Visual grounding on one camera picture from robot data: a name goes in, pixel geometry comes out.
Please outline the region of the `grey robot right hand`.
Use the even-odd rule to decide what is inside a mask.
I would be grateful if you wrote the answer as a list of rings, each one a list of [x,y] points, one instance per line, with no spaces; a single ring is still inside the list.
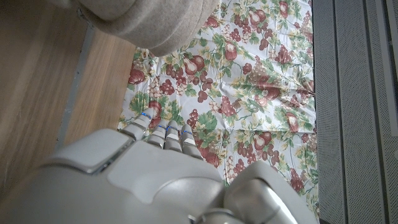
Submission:
[[[2,202],[2,223],[315,223],[296,191],[257,161],[225,184],[189,126],[154,110],[52,154]]]

